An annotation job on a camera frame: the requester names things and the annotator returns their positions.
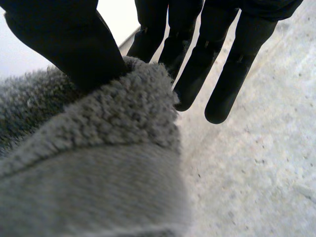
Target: white background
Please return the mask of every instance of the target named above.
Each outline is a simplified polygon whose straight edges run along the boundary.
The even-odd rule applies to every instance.
[[[109,26],[117,45],[121,45],[139,27],[133,0],[100,0],[98,11]],[[50,62],[25,46],[6,25],[0,8],[0,78],[19,76],[46,68]]]

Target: gloved hand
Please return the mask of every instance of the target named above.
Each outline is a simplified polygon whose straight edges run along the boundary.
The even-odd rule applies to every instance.
[[[194,102],[221,51],[229,26],[242,10],[236,38],[223,71],[205,109],[214,124],[227,118],[237,94],[261,46],[272,35],[279,20],[290,17],[303,0],[205,0],[197,44],[174,91],[179,111]],[[135,0],[141,30],[127,55],[149,62],[162,42],[169,5],[169,37],[160,63],[175,79],[191,43],[202,0]]]
[[[0,0],[12,32],[84,92],[127,72],[97,4],[98,0]]]

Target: gray fleece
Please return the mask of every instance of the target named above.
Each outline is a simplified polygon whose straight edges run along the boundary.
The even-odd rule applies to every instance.
[[[158,64],[88,96],[58,69],[0,84],[1,237],[173,237],[189,224],[177,102]]]

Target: finger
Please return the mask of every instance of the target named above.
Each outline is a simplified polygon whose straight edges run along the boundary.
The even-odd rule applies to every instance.
[[[209,122],[219,124],[227,118],[259,49],[276,25],[277,22],[241,13],[231,52],[205,108]]]
[[[164,42],[159,62],[166,66],[173,79],[176,79],[192,42],[197,17],[202,6],[203,0],[169,1],[170,32]]]
[[[135,3],[141,29],[127,55],[149,63],[164,37],[168,0],[135,0]]]
[[[5,18],[12,32],[82,91],[88,93],[127,72],[109,28],[96,11],[97,0],[9,3],[4,5]]]
[[[174,88],[180,100],[176,105],[178,111],[187,110],[194,102],[221,51],[237,12],[238,9],[234,7],[222,8],[205,2],[197,44]]]

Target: black glove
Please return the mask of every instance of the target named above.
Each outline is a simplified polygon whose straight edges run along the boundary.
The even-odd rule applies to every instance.
[[[97,4],[98,0],[0,0],[12,32],[85,92],[127,71]]]
[[[176,109],[185,111],[194,102],[221,51],[228,28],[241,8],[235,41],[205,109],[205,117],[209,122],[218,124],[225,121],[261,46],[272,35],[277,22],[290,17],[302,1],[205,0],[197,44],[174,88],[180,99]],[[128,55],[138,57],[145,62],[150,61],[163,39],[169,4],[170,34],[165,41],[159,62],[166,65],[170,75],[175,79],[187,47],[191,43],[201,1],[135,0],[135,2],[142,26],[141,31],[135,36]],[[185,19],[191,24],[183,21],[183,17],[176,16],[186,16]],[[191,32],[190,40],[183,40],[185,37],[182,37],[179,30],[181,28],[177,31],[173,30],[175,23],[171,20],[175,20],[180,25],[185,23],[187,27],[183,29],[190,29],[185,31]],[[172,46],[169,43],[170,39],[175,42]]]

